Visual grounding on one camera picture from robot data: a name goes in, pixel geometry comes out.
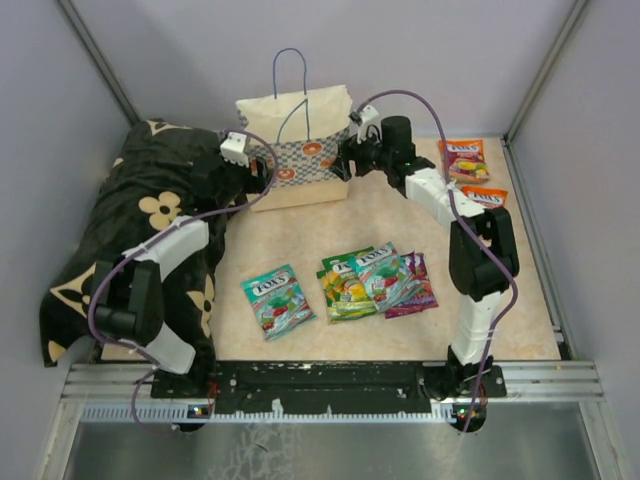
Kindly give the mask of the checkered paper bag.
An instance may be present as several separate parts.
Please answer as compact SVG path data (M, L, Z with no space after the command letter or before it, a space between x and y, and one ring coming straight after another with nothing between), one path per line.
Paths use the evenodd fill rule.
M275 168L276 182L252 209L268 211L341 201L348 185L329 167L338 147L349 137L348 115L352 98L344 85L242 99L236 102L241 125L271 148L253 140L249 158L265 160Z

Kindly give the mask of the orange candy bag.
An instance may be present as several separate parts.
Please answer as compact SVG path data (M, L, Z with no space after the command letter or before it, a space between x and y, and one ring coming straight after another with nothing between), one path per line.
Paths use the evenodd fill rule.
M447 157L451 180L465 184L482 184L490 180L482 139L438 142L442 157Z
M461 191L469 199L489 209L504 207L508 197L506 190L480 187L477 185L463 186Z

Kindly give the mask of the purple candy bag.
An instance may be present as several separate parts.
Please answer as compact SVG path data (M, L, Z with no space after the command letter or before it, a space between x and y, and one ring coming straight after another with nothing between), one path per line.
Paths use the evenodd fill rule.
M406 300L384 313L386 319L392 319L421 312L439 306L436 299L422 252L404 254L402 258L409 266L411 272L420 282L421 290Z

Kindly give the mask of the teal candy bag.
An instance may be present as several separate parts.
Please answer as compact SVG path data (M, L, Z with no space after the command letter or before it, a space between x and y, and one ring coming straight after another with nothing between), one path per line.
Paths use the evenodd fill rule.
M290 264L248 279L242 288L266 341L316 318Z
M421 290L420 281L392 242L352 256L348 264L380 313L409 300Z

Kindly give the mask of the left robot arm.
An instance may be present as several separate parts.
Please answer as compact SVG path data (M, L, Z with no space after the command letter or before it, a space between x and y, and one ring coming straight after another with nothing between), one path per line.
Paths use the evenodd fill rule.
M194 364L196 349L181 339L165 320L163 282L193 254L210 243L208 221L246 209L262 199L275 183L275 168L259 157L250 161L225 150L194 163L194 198L203 206L194 215L179 215L169 226L139 245L125 250L118 261L99 261L88 308L91 334L101 343L140 354L155 369L173 373L172 383L184 395L201 394L208 373ZM231 206L220 195L237 187L252 200Z

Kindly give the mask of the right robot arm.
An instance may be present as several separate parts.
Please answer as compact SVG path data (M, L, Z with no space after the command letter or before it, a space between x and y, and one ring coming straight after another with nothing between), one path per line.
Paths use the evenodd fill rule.
M341 180L381 171L389 185L423 207L449 234L449 275L460 294L456 334L443 367L429 370L424 386L438 400L478 394L490 371L491 343L509 310L506 292L518 292L520 264L509 212L488 209L455 186L447 170L417 154L405 116L381 118L371 106L349 116L355 135L338 149L331 171Z

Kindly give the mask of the green candy bag on table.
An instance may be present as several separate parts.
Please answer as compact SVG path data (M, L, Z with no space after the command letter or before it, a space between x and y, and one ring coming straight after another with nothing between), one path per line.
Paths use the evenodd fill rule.
M316 273L321 282L328 321L333 323L357 320L377 313L373 300L353 271L349 260L373 250L372 246L334 255L321 260L323 269Z

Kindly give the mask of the black floral pillow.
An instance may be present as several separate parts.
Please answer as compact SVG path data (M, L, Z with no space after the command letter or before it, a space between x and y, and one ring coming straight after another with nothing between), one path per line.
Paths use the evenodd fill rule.
M114 257L167 228L179 215L194 215L190 173L193 162L219 151L218 134L166 123L137 123L103 181L79 246L53 278L39 310L43 363L54 367L79 338L89 335L91 284L100 259ZM165 320L196 349L199 360L211 360L215 270L225 251L230 217L208 221L210 243L174 270L163 283Z

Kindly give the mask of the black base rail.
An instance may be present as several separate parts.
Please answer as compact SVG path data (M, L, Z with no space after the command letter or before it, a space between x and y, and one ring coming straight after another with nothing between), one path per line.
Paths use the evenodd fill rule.
M206 372L159 371L154 399L202 398L217 414L429 413L430 402L468 398L475 376L443 362L219 361Z

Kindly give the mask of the aluminium frame rail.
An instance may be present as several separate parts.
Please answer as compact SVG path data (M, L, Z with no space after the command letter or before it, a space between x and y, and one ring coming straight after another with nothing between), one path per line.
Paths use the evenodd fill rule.
M441 362L221 361L194 383L137 363L76 364L58 413L86 422L460 423L473 381L445 387Z

